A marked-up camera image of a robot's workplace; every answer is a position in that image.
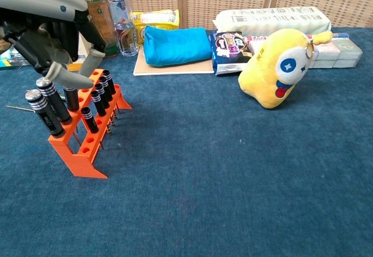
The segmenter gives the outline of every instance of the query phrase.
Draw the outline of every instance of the blue cushion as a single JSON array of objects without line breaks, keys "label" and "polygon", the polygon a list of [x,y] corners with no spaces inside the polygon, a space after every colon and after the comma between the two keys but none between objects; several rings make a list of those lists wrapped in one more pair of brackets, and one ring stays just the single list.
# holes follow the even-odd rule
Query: blue cushion
[{"label": "blue cushion", "polygon": [[204,28],[163,30],[147,26],[145,61],[151,66],[180,65],[211,59],[211,47]]}]

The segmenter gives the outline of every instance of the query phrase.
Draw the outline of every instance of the blue carpet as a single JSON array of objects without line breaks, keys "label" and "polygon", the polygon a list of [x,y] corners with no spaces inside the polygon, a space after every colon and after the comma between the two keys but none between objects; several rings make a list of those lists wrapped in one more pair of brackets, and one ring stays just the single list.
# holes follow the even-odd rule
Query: blue carpet
[{"label": "blue carpet", "polygon": [[238,75],[132,75],[133,111],[75,178],[29,112],[31,68],[0,72],[1,256],[373,256],[373,29],[335,29],[355,69],[311,69],[275,110]]}]

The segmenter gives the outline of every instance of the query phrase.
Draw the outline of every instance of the orange screwdriver stand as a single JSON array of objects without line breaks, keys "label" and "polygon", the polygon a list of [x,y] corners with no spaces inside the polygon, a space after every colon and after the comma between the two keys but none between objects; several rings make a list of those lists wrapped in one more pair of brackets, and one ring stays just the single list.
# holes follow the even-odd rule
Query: orange screwdriver stand
[{"label": "orange screwdriver stand", "polygon": [[[98,79],[102,75],[103,69],[96,69],[91,77],[89,77],[94,84],[98,82]],[[91,177],[91,178],[107,178],[107,176],[93,166],[94,159],[100,149],[100,142],[105,137],[107,133],[107,128],[110,124],[111,117],[114,116],[114,110],[119,108],[123,110],[131,110],[131,106],[123,99],[121,88],[119,85],[114,85],[115,94],[112,96],[112,101],[110,101],[110,107],[106,110],[106,115],[100,117],[98,114],[95,117],[95,121],[98,126],[97,133],[91,133],[88,130],[87,124],[80,110],[83,107],[87,107],[90,103],[91,89],[82,89],[78,91],[79,97],[79,110],[77,112],[70,112],[72,117],[72,122],[68,125],[63,125],[65,129],[65,135],[61,138],[55,138],[53,136],[49,137],[49,142],[52,144],[53,148],[57,151],[58,155],[65,162],[68,168],[71,170],[72,174],[76,177]],[[82,142],[79,151],[74,154],[72,153],[70,147],[68,146],[69,140],[72,137],[79,121],[82,120],[86,129],[87,135]]]}]

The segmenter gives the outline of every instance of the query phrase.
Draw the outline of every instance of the cardboard sheet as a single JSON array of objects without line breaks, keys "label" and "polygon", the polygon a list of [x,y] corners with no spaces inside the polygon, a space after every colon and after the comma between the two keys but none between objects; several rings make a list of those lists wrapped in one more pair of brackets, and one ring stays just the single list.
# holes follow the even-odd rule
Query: cardboard sheet
[{"label": "cardboard sheet", "polygon": [[212,61],[195,62],[180,66],[168,66],[158,68],[149,66],[145,62],[145,55],[142,45],[140,46],[138,59],[136,61],[135,70],[133,75],[191,75],[200,73],[214,73],[212,69]]}]

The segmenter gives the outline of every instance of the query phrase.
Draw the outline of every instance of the stuffed toy face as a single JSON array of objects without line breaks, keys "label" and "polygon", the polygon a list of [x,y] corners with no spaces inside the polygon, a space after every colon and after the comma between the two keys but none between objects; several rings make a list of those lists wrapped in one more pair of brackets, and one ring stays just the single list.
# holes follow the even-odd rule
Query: stuffed toy face
[{"label": "stuffed toy face", "polygon": [[265,108],[281,104],[306,74],[314,54],[314,42],[327,43],[331,32],[308,39],[295,29],[271,34],[241,72],[238,83],[242,91]]}]

